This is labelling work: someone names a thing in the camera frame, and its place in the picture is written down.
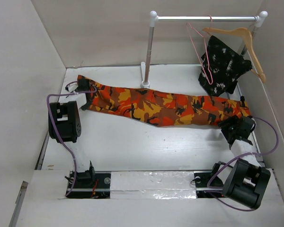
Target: black camouflage garment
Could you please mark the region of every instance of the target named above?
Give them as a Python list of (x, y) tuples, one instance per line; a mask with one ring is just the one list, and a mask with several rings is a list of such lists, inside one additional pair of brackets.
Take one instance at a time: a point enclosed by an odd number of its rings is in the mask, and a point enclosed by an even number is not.
[[(213, 35), (208, 41), (207, 52), (213, 84), (208, 83), (202, 70), (199, 76), (200, 85), (210, 96), (220, 96), (225, 91), (232, 94), (236, 88), (237, 79), (252, 69), (251, 61), (244, 60), (241, 55)], [(210, 80), (206, 55), (204, 54), (201, 58)]]

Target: black bracket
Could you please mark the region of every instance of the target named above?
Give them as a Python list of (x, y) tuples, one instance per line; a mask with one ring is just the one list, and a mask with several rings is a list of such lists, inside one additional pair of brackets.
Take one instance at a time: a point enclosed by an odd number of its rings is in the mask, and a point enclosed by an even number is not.
[(255, 122), (250, 117), (242, 116), (239, 118), (235, 115), (218, 123), (218, 126), (230, 146), (235, 140), (241, 140), (252, 145), (248, 137), (254, 130)]
[[(191, 184), (195, 185), (197, 198), (213, 198), (213, 196), (209, 193), (205, 193), (204, 190), (210, 190), (207, 188), (207, 183), (212, 178), (212, 176), (219, 170), (222, 162), (215, 163), (213, 165), (213, 169), (210, 171), (195, 171), (194, 172), (194, 180), (192, 180)], [(223, 182), (219, 177), (214, 178), (213, 182), (210, 186), (215, 187), (223, 187)], [(214, 193), (213, 195), (217, 198), (222, 197), (221, 190), (220, 193)]]
[[(71, 187), (74, 173), (72, 172), (70, 174), (70, 177), (65, 177), (69, 184), (68, 188)], [(85, 172), (77, 173), (76, 181), (74, 185), (74, 189), (81, 189), (82, 192), (76, 192), (72, 191), (68, 198), (90, 198), (92, 190), (96, 184), (97, 187), (95, 188), (95, 192), (97, 194), (97, 198), (107, 198), (110, 195), (110, 180), (111, 180), (111, 174), (110, 173), (97, 173), (95, 172), (95, 169), (90, 162), (89, 170), (86, 170)]]
[[(81, 135), (81, 123), (79, 111), (76, 101), (69, 101), (68, 103), (50, 103), (51, 112), (53, 114), (54, 123), (58, 129), (59, 135), (63, 142), (72, 141), (77, 142), (77, 138)], [(56, 139), (60, 143), (54, 129), (53, 124), (48, 116), (48, 131), (52, 139)]]
[[(245, 182), (245, 178), (251, 179), (254, 185)], [(225, 181), (222, 195), (256, 210), (261, 205), (269, 178), (267, 169), (239, 158)]]

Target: white panel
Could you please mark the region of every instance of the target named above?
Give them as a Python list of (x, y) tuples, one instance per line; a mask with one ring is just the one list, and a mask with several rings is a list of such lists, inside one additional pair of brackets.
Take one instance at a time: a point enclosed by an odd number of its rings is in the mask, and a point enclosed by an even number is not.
[[(235, 201), (223, 200), (245, 209)], [(272, 174), (262, 204), (253, 212), (233, 210), (216, 199), (30, 200), (25, 197), (17, 227), (27, 226), (284, 227), (284, 203)]]
[[(67, 67), (140, 64), (146, 58), (149, 13), (159, 16), (255, 16), (262, 0), (32, 0)], [(234, 29), (251, 23), (216, 22)], [(209, 22), (192, 23), (198, 30)], [(191, 32), (199, 55), (203, 39)], [(239, 38), (222, 36), (238, 48)], [(158, 22), (152, 63), (199, 63), (185, 22)]]
[[(196, 65), (154, 65), (150, 70), (151, 88), (163, 92), (206, 95), (198, 82)], [(117, 87), (140, 87), (139, 66), (84, 67), (67, 69), (63, 87), (77, 80), (78, 74)], [(239, 100), (235, 93), (233, 98)], [(80, 111), (82, 134), (78, 147), (97, 171), (159, 171), (211, 169), (215, 162), (234, 156), (215, 126), (184, 125), (155, 127), (133, 119)], [(42, 169), (72, 170), (70, 154), (50, 139)]]
[(68, 170), (35, 170), (25, 194), (26, 201), (65, 199)]
[(112, 172), (111, 199), (195, 199), (189, 171)]
[[(270, 121), (281, 135), (279, 148), (265, 162), (275, 170), (284, 197), (284, 0), (265, 0), (261, 10), (267, 10), (268, 17), (255, 37), (254, 48), (267, 82), (263, 87), (249, 73), (240, 79), (240, 87), (252, 113)], [(256, 135), (262, 152), (275, 145), (274, 132), (264, 123), (257, 126)]]
[(47, 130), (46, 95), (65, 74), (30, 0), (0, 0), (0, 227), (8, 226)]

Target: white table surface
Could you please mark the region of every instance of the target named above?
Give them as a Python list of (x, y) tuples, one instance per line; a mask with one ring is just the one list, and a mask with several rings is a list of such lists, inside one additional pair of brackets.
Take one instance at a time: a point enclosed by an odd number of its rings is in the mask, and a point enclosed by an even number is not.
[[(151, 89), (186, 95), (206, 95), (198, 82), (199, 65), (153, 65)], [(139, 88), (139, 66), (67, 69), (64, 87), (81, 74), (115, 87)], [(231, 99), (239, 100), (238, 90)], [(72, 149), (85, 154), (96, 171), (211, 169), (218, 161), (233, 158), (221, 130), (214, 126), (155, 127), (133, 119), (93, 111), (81, 111), (82, 134)], [(43, 161), (46, 169), (73, 169), (70, 154), (49, 139)], [(78, 171), (85, 171), (79, 166)]]

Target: white platform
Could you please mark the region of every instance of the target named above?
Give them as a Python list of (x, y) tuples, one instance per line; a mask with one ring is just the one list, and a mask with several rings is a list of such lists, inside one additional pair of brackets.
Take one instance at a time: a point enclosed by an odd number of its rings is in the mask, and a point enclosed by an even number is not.
[(110, 199), (196, 199), (193, 171), (122, 171), (110, 178)]
[[(198, 82), (199, 65), (153, 65), (151, 89), (186, 95), (206, 95)], [(62, 92), (78, 74), (115, 87), (139, 88), (141, 70), (131, 67), (67, 69)], [(230, 96), (239, 100), (238, 90)], [(84, 151), (96, 171), (211, 169), (233, 158), (221, 130), (213, 126), (162, 127), (93, 111), (80, 111), (82, 134), (73, 149)], [(42, 169), (73, 169), (72, 158), (50, 139)], [(79, 166), (78, 171), (86, 169)]]
[(284, 227), (284, 203), (273, 177), (260, 208), (242, 212), (216, 199), (61, 199), (67, 185), (62, 180), (65, 173), (35, 171), (17, 227)]

